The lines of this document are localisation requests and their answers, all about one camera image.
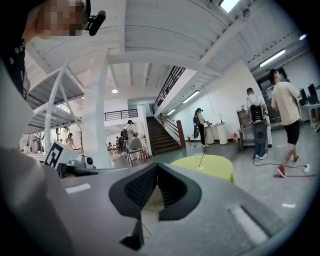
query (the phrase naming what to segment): man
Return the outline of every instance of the man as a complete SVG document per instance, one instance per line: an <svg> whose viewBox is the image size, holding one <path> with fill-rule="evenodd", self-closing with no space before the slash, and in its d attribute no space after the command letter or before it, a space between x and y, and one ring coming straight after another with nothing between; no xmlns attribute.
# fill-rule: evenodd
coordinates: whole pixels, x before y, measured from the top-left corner
<svg viewBox="0 0 320 256"><path fill-rule="evenodd" d="M267 107L266 107L266 104L264 103L263 99L261 97L255 95L255 92L252 88L249 87L246 90L246 94L248 95L248 97L246 98L246 109L247 109L246 112L247 112L247 114L249 114L249 110L252 105L262 106L263 111L267 111ZM259 143L256 140L254 140L254 153L255 153L256 158L259 158L262 160L267 157L266 143L267 143L267 141L265 141L264 143Z"/></svg>
<svg viewBox="0 0 320 256"><path fill-rule="evenodd" d="M25 68L25 47L34 37L48 39L72 36L83 28L90 9L82 0L6 1L3 8L1 57L21 95L26 98L30 88Z"/></svg>
<svg viewBox="0 0 320 256"><path fill-rule="evenodd" d="M282 177L286 177L285 166L293 154L293 162L297 163L299 155L297 154L297 141L300 132L300 114L296 99L301 98L300 92L289 82L281 81L279 72L271 69L270 81L274 83L272 91L271 107L280 112L280 117L287 135L289 146L285 152L282 164L278 167L278 172Z"/></svg>
<svg viewBox="0 0 320 256"><path fill-rule="evenodd" d="M73 134L70 132L68 134L68 137L65 138L65 141L64 143L68 145L68 148L70 148L71 150L73 150L74 148L73 147L76 147L75 146L75 143L74 143L74 140L72 139L72 136Z"/></svg>

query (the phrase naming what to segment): staircase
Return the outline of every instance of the staircase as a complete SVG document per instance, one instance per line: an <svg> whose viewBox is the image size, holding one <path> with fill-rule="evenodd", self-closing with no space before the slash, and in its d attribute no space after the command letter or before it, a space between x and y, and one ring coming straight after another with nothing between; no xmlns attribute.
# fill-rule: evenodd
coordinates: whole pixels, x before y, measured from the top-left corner
<svg viewBox="0 0 320 256"><path fill-rule="evenodd" d="M147 117L146 122L153 156L182 149L177 141L170 136L166 129L153 116Z"/></svg>

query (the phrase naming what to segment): computer monitor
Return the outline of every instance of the computer monitor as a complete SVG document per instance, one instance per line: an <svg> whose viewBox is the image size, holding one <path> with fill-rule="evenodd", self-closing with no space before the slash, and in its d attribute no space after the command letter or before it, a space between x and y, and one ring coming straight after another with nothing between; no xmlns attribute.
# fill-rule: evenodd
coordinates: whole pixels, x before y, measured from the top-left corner
<svg viewBox="0 0 320 256"><path fill-rule="evenodd" d="M313 83L308 86L308 90L309 90L310 96L317 95L316 88Z"/></svg>
<svg viewBox="0 0 320 256"><path fill-rule="evenodd" d="M308 98L307 98L305 89L301 89L301 90L300 90L300 93L301 93L302 100L307 101Z"/></svg>

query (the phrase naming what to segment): headset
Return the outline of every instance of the headset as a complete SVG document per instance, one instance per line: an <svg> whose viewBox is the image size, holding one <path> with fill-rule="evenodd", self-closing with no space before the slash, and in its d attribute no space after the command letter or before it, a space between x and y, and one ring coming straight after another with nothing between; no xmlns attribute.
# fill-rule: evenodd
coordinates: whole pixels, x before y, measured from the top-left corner
<svg viewBox="0 0 320 256"><path fill-rule="evenodd" d="M82 29L89 31L90 36L94 36L106 19L106 12L101 10L97 15L91 15L90 0L81 0L81 2L83 4L82 20L87 21L83 24Z"/></svg>

